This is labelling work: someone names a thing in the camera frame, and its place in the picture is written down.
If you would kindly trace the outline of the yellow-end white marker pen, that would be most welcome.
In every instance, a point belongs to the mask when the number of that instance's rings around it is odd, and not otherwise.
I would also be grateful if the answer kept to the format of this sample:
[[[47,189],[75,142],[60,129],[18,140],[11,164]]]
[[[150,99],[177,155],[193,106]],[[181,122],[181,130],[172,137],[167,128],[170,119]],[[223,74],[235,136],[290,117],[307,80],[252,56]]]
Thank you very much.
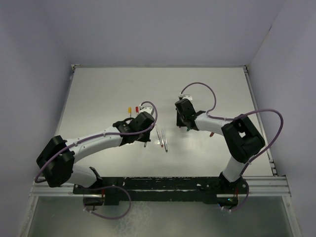
[[[131,107],[128,107],[128,114],[130,117],[132,116],[132,108]]]

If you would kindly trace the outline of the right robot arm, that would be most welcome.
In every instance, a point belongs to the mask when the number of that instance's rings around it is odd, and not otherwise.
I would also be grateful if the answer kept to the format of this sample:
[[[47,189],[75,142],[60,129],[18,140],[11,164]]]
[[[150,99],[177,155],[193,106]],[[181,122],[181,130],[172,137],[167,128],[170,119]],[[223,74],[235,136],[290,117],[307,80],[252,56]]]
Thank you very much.
[[[245,116],[232,121],[210,118],[205,111],[195,111],[191,101],[183,98],[175,103],[177,126],[187,130],[208,131],[222,135],[231,158],[221,172],[220,189],[231,193],[237,188],[237,180],[250,158],[258,154],[265,141],[255,125]]]

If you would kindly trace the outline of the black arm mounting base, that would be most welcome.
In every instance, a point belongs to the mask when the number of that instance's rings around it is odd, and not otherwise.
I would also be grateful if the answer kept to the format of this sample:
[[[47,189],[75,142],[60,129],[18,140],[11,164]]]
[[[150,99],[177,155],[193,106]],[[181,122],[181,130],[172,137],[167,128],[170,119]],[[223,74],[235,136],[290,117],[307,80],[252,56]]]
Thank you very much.
[[[202,202],[237,206],[238,195],[247,195],[249,185],[218,177],[101,177],[90,188],[74,185],[86,205],[118,205],[121,201]]]

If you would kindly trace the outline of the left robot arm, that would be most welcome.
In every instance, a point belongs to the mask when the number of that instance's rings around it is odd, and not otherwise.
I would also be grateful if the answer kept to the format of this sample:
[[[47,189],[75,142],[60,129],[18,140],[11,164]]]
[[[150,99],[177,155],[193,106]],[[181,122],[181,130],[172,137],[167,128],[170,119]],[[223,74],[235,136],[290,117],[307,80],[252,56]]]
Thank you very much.
[[[101,190],[101,177],[94,167],[84,168],[77,162],[105,149],[137,142],[149,142],[155,118],[144,108],[135,118],[115,122],[105,130],[76,139],[63,139],[60,135],[50,139],[36,163],[40,174],[51,188],[64,183],[83,186],[91,194]]]

